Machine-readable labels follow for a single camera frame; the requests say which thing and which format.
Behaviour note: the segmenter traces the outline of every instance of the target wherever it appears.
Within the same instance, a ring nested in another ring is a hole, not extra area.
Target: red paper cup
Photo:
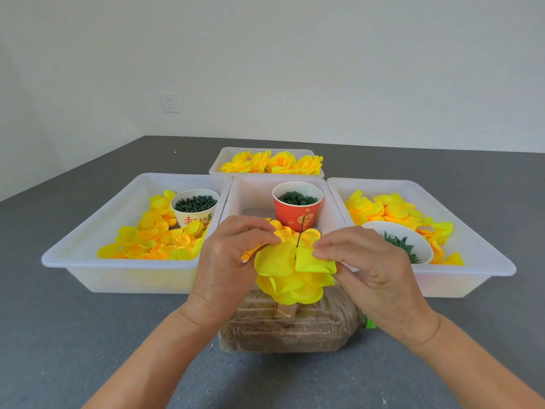
[[[297,191],[304,196],[312,196],[318,199],[318,202],[312,205],[291,205],[282,202],[278,198],[284,195],[286,192]],[[284,182],[276,185],[272,190],[272,196],[274,197],[274,207],[276,209],[276,219],[279,220],[283,226],[290,227],[293,231],[300,232],[301,226],[303,231],[312,227],[318,214],[318,208],[324,199],[324,194],[315,185],[307,182]]]

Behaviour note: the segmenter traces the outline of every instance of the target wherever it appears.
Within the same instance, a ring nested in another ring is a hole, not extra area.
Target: electrical outlet
[[[175,93],[160,93],[161,106],[164,112],[180,113],[180,107],[178,106],[178,95]]]

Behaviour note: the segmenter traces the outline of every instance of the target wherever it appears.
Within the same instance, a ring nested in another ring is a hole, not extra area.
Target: paper cup
[[[302,193],[304,196],[317,198],[318,202],[312,205],[291,205],[278,199],[286,192],[292,191]],[[288,226],[296,232],[301,231],[303,218],[305,219],[303,231],[312,227],[316,220],[316,215],[318,214],[318,208],[322,203],[322,199],[324,199],[324,194],[320,191],[320,188],[307,182],[298,181],[284,182],[276,185],[272,190],[272,196],[274,197],[276,219],[279,220],[283,226]]]
[[[171,207],[176,215],[176,219],[178,220],[180,227],[187,227],[187,224],[193,222],[194,220],[201,221],[203,223],[204,229],[206,229],[208,227],[208,224],[210,224],[212,216],[214,215],[214,211],[216,210],[217,202],[212,208],[200,212],[180,212],[177,211],[175,208],[176,203],[180,201],[180,199],[193,198],[194,196],[199,195],[210,195],[216,201],[220,199],[220,196],[217,194],[217,192],[210,191],[209,189],[191,189],[189,191],[184,191],[177,194],[171,201]]]
[[[412,245],[412,253],[416,254],[419,260],[418,264],[427,264],[432,261],[433,250],[431,245],[428,244],[428,241],[423,236],[410,228],[387,221],[369,221],[363,224],[362,227],[374,229],[381,236],[384,236],[384,233],[386,233],[388,236],[399,239],[407,237],[406,243]]]

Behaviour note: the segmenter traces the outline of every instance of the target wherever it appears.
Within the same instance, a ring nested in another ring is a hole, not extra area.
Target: gray table
[[[464,299],[429,302],[545,394],[545,154],[148,136],[0,203],[0,407],[81,406],[185,301],[91,293],[40,257],[140,173],[206,174],[225,146],[310,148],[328,177],[422,185],[518,268]],[[170,407],[458,405],[425,364],[375,329],[327,354],[228,354],[214,340]]]

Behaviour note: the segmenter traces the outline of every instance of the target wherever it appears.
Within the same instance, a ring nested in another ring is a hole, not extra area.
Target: forearm
[[[543,408],[545,401],[503,367],[463,330],[440,316],[429,342],[413,350],[426,361],[466,409]]]
[[[84,407],[166,407],[187,367],[216,332],[176,309]]]

